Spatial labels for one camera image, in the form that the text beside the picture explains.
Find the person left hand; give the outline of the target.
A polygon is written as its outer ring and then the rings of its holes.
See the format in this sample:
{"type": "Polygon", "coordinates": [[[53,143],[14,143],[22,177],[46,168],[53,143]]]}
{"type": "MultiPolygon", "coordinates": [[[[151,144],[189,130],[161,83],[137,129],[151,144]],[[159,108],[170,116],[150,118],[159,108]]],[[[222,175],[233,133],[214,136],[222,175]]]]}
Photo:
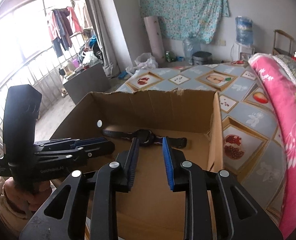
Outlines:
{"type": "Polygon", "coordinates": [[[50,181],[43,181],[35,194],[21,190],[12,177],[0,177],[0,220],[16,236],[28,222],[26,211],[37,211],[51,195],[50,181]]]}

